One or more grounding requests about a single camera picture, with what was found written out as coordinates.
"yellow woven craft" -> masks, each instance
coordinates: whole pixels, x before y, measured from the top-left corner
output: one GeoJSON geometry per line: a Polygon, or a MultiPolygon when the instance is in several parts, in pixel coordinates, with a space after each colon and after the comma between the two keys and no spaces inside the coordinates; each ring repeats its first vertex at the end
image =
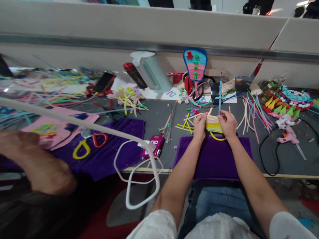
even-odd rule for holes
{"type": "Polygon", "coordinates": [[[223,130],[220,126],[220,122],[218,120],[218,118],[216,116],[211,116],[211,112],[212,112],[212,109],[213,108],[210,108],[209,110],[209,113],[207,115],[207,118],[206,118],[206,129],[208,132],[210,132],[210,135],[215,139],[215,140],[218,140],[218,141],[224,141],[226,140],[226,138],[224,139],[219,139],[219,138],[216,138],[213,134],[213,132],[216,132],[216,133],[223,133],[223,130]]]}

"wooden table edge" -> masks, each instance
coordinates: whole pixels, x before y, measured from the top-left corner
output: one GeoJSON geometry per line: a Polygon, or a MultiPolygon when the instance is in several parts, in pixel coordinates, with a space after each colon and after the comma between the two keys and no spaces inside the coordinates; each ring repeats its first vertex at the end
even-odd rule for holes
{"type": "MultiPolygon", "coordinates": [[[[133,167],[128,167],[122,172],[131,172],[133,171],[133,167]]],[[[153,172],[153,169],[151,168],[138,168],[135,170],[136,172],[144,172],[144,173],[151,173],[153,172]]],[[[163,169],[162,173],[171,173],[172,169],[163,169]]],[[[310,176],[310,175],[293,175],[293,174],[277,174],[276,176],[269,176],[268,174],[263,174],[266,178],[290,178],[290,179],[319,179],[319,176],[310,176]]]]}

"purple felt mat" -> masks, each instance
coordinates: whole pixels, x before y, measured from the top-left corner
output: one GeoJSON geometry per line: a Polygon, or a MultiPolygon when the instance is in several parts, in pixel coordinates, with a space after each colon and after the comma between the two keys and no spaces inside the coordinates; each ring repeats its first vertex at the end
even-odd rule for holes
{"type": "MultiPolygon", "coordinates": [[[[238,137],[246,152],[253,159],[248,137],[238,137]]],[[[173,168],[183,156],[193,137],[181,137],[173,168]]],[[[200,149],[194,179],[239,180],[232,150],[228,141],[204,139],[200,149]]]]}
{"type": "MultiPolygon", "coordinates": [[[[144,138],[144,121],[138,119],[119,119],[119,121],[112,121],[110,124],[104,125],[105,127],[112,128],[123,133],[127,133],[138,138],[144,138]]],[[[95,148],[93,145],[93,139],[89,138],[87,144],[91,148],[91,153],[82,160],[76,160],[72,154],[80,141],[84,138],[81,134],[77,135],[66,146],[51,151],[56,158],[64,160],[71,168],[74,174],[90,174],[94,181],[104,178],[108,175],[116,173],[113,166],[113,161],[117,152],[117,149],[122,143],[127,141],[125,138],[108,134],[108,141],[102,148],[95,148]]],[[[98,144],[104,141],[104,137],[97,137],[98,144]]],[[[137,142],[130,142],[123,146],[117,159],[117,167],[119,170],[123,170],[129,166],[132,166],[141,161],[142,148],[137,146],[137,142]]],[[[78,155],[84,155],[85,149],[83,147],[78,151],[78,155]]],[[[22,169],[16,165],[13,161],[1,156],[0,168],[2,171],[22,171],[22,169]]]]}

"phone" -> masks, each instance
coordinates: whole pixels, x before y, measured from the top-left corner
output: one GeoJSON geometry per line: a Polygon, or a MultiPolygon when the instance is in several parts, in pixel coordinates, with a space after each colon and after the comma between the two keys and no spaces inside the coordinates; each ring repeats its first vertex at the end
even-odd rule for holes
{"type": "Polygon", "coordinates": [[[113,84],[115,77],[115,75],[105,72],[102,75],[101,79],[99,79],[99,81],[96,83],[95,87],[93,88],[93,91],[102,93],[108,88],[111,88],[111,84],[113,84]]]}
{"type": "Polygon", "coordinates": [[[218,83],[210,83],[210,91],[212,95],[212,104],[218,105],[219,99],[215,99],[216,97],[219,97],[219,82],[218,83]]]}

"white shirt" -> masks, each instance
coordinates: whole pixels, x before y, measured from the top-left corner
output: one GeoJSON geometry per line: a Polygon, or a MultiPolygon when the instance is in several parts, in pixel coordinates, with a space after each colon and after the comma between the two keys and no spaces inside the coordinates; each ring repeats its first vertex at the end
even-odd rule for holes
{"type": "MultiPolygon", "coordinates": [[[[270,239],[316,239],[293,215],[278,212],[270,223],[270,239]]],[[[149,214],[131,232],[127,239],[176,239],[177,231],[172,214],[157,210],[149,214]]],[[[185,239],[259,239],[248,225],[237,217],[224,213],[208,216],[198,223],[185,239]]]]}

